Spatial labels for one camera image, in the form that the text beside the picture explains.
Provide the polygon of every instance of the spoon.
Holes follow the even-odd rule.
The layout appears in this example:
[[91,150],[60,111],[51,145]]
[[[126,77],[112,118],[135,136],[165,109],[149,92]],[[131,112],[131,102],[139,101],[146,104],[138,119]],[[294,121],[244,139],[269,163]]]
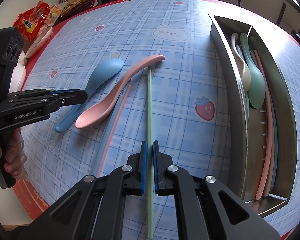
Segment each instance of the spoon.
[[152,55],[135,64],[120,78],[120,80],[115,84],[113,89],[103,100],[88,108],[78,117],[77,121],[75,122],[76,128],[82,129],[85,127],[90,127],[94,123],[102,121],[107,115],[110,114],[122,89],[125,87],[128,81],[146,66],[152,65],[164,59],[165,56],[163,55]]
[[234,54],[234,59],[237,63],[244,93],[247,93],[251,83],[251,76],[246,62],[243,60],[243,58],[240,57],[240,54],[237,51],[237,48],[235,46],[235,41],[237,40],[237,38],[238,38],[237,33],[233,33],[231,36],[231,50],[232,53]]
[[75,105],[72,107],[70,112],[61,120],[60,123],[56,124],[54,129],[57,133],[66,131],[70,125],[74,122],[77,116],[80,114],[90,97],[93,93],[107,80],[116,75],[123,67],[124,62],[121,59],[113,58],[102,62],[97,66],[88,80],[87,86],[84,91],[88,95],[87,101],[81,105]]
[[[242,59],[244,59],[243,52],[240,49],[240,46],[236,45],[235,47],[237,48],[237,52],[239,53],[240,57]],[[248,93],[245,93],[245,96],[246,96],[246,106],[247,106],[247,112],[248,112],[248,123],[250,123],[250,101],[249,101]]]
[[259,109],[263,105],[263,102],[265,101],[265,96],[266,96],[265,80],[260,70],[252,61],[250,50],[249,50],[249,44],[248,44],[248,36],[246,35],[246,33],[241,33],[240,41],[242,45],[243,54],[247,61],[250,70],[250,75],[251,75],[251,83],[248,90],[249,100],[251,105],[255,109]]

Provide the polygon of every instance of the bear cartoon print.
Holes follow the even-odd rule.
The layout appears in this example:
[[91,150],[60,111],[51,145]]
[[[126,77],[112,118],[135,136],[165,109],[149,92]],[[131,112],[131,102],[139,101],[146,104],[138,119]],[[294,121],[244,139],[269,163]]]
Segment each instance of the bear cartoon print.
[[177,42],[186,41],[189,38],[187,29],[175,29],[170,27],[170,25],[160,25],[154,30],[153,36],[166,41]]

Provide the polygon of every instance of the green chopstick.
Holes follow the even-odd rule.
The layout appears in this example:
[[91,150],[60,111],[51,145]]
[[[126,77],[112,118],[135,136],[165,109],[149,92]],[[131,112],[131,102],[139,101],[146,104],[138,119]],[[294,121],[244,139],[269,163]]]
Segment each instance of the green chopstick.
[[148,66],[148,97],[147,97],[147,168],[146,168],[146,202],[147,202],[147,239],[153,238],[153,188],[154,188],[154,171],[153,171],[153,152],[152,152],[152,77],[151,66]]

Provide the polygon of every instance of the black handle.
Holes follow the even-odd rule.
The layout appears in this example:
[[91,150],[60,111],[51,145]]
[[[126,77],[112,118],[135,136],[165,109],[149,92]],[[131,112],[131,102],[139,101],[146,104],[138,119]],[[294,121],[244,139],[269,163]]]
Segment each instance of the black handle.
[[7,131],[0,135],[0,147],[2,150],[2,156],[0,158],[0,186],[1,188],[10,188],[16,184],[16,179],[7,173],[4,169],[4,163],[6,162],[6,148],[8,142],[12,138],[12,130]]

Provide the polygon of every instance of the human hand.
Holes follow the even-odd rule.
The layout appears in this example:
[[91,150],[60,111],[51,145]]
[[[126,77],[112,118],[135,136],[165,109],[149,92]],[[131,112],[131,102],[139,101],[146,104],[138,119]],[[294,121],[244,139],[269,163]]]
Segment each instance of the human hand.
[[12,133],[12,138],[8,142],[4,164],[6,172],[10,173],[15,179],[26,179],[28,173],[26,172],[23,164],[26,162],[27,157],[23,152],[24,142],[21,136],[21,128],[17,128]]

